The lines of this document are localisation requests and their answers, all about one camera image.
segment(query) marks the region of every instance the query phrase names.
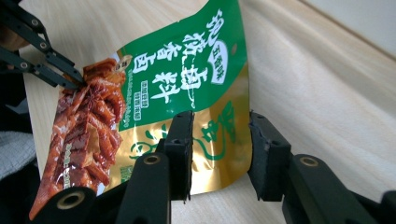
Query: gray cloth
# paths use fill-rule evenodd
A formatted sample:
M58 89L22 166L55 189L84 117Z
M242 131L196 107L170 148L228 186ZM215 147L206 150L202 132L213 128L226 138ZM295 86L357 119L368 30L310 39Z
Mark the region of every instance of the gray cloth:
M14 174L35 158L31 133L0 132L0 180Z

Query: snack bag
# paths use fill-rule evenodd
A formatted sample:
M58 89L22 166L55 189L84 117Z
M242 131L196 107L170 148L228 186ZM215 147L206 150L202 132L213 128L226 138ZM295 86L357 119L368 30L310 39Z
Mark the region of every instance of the snack bag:
M232 184L251 162L248 60L237 0L197 14L83 68L86 86L61 90L33 219L56 193L97 194L127 181L172 117L195 113L191 194Z

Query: green label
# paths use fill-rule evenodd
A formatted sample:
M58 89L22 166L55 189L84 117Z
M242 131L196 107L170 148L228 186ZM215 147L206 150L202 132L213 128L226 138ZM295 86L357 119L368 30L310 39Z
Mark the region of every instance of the green label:
M120 131L209 108L247 61L237 2L209 1L196 15L129 43L120 54L133 56L122 86Z

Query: wooden table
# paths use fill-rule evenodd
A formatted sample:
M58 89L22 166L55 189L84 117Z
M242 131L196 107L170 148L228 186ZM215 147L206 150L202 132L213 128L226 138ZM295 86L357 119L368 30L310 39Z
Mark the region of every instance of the wooden table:
M22 1L76 68L197 12L206 0ZM310 6L244 0L250 107L295 154L325 160L349 189L379 201L396 189L396 61ZM32 49L23 57L42 58ZM58 89L25 75L38 165L49 149ZM283 223L280 203L257 202L245 175L230 187L172 203L174 223Z

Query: white wall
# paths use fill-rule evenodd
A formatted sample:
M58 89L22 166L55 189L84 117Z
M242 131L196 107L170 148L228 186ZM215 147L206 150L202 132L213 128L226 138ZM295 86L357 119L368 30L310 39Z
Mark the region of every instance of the white wall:
M396 57L395 0L303 0Z

